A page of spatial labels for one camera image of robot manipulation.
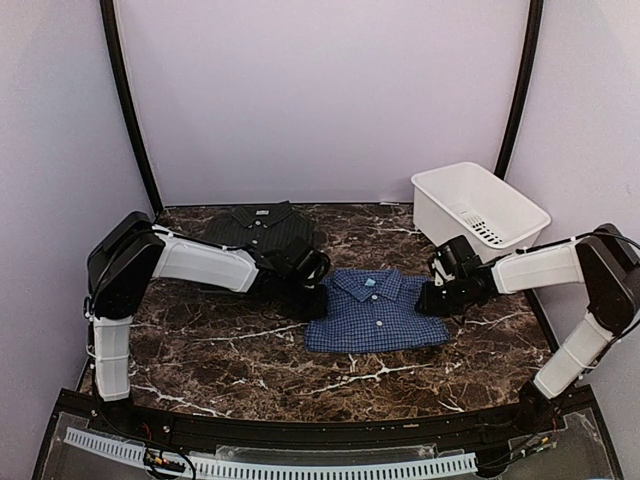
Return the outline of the blue checked long sleeve shirt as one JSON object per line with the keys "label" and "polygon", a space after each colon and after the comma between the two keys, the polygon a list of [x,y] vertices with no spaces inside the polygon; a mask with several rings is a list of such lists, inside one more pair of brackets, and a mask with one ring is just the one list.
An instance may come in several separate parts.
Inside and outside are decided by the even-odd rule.
{"label": "blue checked long sleeve shirt", "polygon": [[316,353],[372,354],[439,346],[451,335],[438,316],[415,310],[429,279],[397,269],[337,269],[323,280],[327,315],[305,332]]}

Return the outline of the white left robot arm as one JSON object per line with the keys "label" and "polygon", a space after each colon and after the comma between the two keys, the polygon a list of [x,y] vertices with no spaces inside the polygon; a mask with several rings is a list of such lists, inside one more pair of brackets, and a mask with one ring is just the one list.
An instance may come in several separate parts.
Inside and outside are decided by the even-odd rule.
{"label": "white left robot arm", "polygon": [[205,285],[239,295],[277,299],[296,316],[317,319],[327,311],[322,283],[329,257],[295,236],[267,250],[255,240],[210,242],[153,223],[143,212],[127,215],[89,254],[84,316],[90,324],[87,351],[94,361],[93,386],[105,401],[103,421],[120,436],[141,427],[130,395],[130,328],[155,279]]}

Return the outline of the black striped shirt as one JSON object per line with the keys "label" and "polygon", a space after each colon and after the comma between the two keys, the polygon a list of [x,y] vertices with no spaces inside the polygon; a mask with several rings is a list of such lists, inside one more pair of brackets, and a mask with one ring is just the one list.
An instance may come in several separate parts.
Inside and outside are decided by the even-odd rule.
{"label": "black striped shirt", "polygon": [[208,223],[204,239],[218,245],[252,246],[267,252],[282,250],[298,237],[311,244],[314,231],[314,222],[284,201],[236,206]]}

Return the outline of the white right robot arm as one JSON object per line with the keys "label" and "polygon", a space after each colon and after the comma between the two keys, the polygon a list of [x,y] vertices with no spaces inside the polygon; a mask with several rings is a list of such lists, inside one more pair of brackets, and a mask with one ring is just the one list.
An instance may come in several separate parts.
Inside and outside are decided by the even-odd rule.
{"label": "white right robot arm", "polygon": [[608,350],[639,326],[639,244],[613,224],[484,261],[464,236],[440,245],[430,260],[417,312],[464,314],[490,300],[531,291],[540,296],[562,343],[522,390],[510,413],[521,434],[549,416],[551,401],[595,369]]}

